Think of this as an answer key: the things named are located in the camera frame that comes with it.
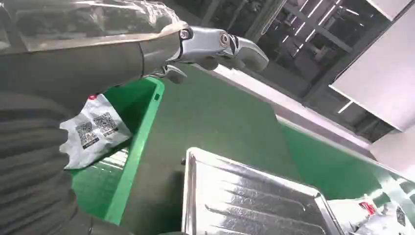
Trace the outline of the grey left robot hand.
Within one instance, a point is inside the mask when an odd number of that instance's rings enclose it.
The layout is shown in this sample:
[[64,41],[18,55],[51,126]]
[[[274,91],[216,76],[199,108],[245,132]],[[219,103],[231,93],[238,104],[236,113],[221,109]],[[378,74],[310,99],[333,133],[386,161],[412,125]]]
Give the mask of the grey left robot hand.
[[225,30],[190,26],[161,2],[3,0],[0,109],[78,113],[89,95],[173,63],[216,59],[263,70],[265,53]]

